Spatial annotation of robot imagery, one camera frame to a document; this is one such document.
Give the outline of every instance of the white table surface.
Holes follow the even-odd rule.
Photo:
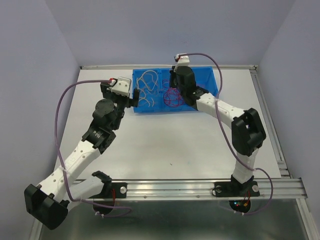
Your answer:
[[[132,70],[81,70],[78,81],[132,78]],[[219,73],[214,70],[218,86]],[[255,108],[265,129],[261,107],[249,70],[222,70],[220,98],[242,109]],[[99,83],[76,87],[66,122],[61,153],[66,158],[87,131],[96,103],[102,99]],[[225,130],[231,141],[231,131]],[[235,158],[223,138],[218,121],[202,112],[137,114],[126,109],[111,146],[79,176],[86,179],[100,170],[113,179],[228,179]],[[280,178],[277,160],[267,133],[255,167]],[[257,178],[266,176],[257,171]]]

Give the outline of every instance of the blue bin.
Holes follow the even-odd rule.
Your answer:
[[[195,111],[186,105],[182,98],[178,98],[178,92],[170,94],[176,91],[169,88],[170,70],[170,68],[133,70],[133,87],[140,89],[138,107],[133,108],[135,113]],[[212,67],[192,67],[192,70],[196,84],[216,96],[218,88]]]

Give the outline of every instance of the gray wall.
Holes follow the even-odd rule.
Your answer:
[[[24,189],[53,170],[55,107],[79,67],[44,0],[0,1],[0,23],[0,239],[24,240]]]
[[[81,66],[258,64],[294,0],[46,0]],[[193,58],[193,64],[207,64]]]
[[[320,1],[297,0],[258,69],[290,172],[320,229]]]

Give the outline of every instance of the metal frame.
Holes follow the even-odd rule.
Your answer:
[[[83,66],[83,70],[107,70],[107,69],[144,69],[144,68],[168,68],[171,65],[106,65],[106,66]],[[270,116],[265,97],[263,95],[258,74],[255,65],[224,65],[222,69],[243,69],[249,70],[252,82],[258,97],[262,114],[265,120],[266,128],[269,133],[272,148],[276,155],[277,163],[280,169],[281,177],[272,180],[274,185],[274,199],[296,199],[297,205],[302,216],[308,238],[318,240],[319,233],[314,224],[313,217],[310,214],[306,198],[307,193],[301,179],[293,179],[290,175],[277,133]],[[126,198],[117,199],[117,201],[218,201],[231,200],[228,197],[217,198],[211,194],[214,183],[217,181],[229,181],[229,179],[187,179],[187,180],[114,180],[114,182],[127,182]],[[252,199],[268,199],[271,193],[271,186],[268,179],[256,179],[259,185],[260,196]],[[39,239],[42,224],[35,220],[30,238],[31,240]]]
[[[255,179],[259,186],[260,196],[252,199],[269,199],[271,185],[268,179]],[[117,202],[125,201],[219,201],[242,200],[241,197],[215,197],[211,194],[215,182],[230,179],[205,180],[123,180],[127,185],[126,198],[119,198]],[[275,178],[273,183],[273,199],[306,199],[307,194],[301,179]],[[95,201],[106,201],[95,198]]]

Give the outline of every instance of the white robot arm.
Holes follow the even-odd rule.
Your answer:
[[[170,87],[177,88],[184,102],[195,110],[217,119],[218,111],[220,121],[231,129],[232,145],[238,160],[235,163],[231,181],[216,182],[216,196],[243,196],[257,184],[253,181],[254,164],[259,148],[266,139],[266,132],[259,114],[253,108],[244,110],[229,105],[215,98],[206,89],[197,86],[195,74],[189,67],[189,57],[185,53],[177,54],[175,60],[177,63],[170,71]]]
[[[59,226],[79,202],[71,201],[66,194],[70,189],[73,199],[85,200],[108,189],[112,179],[97,171],[87,180],[71,186],[82,171],[110,146],[116,135],[114,130],[120,126],[125,108],[137,107],[139,90],[134,89],[133,98],[129,98],[131,79],[119,77],[111,82],[101,83],[104,99],[100,100],[93,112],[93,121],[82,136],[71,155],[50,176],[37,186],[30,184],[24,190],[26,210],[49,229]]]

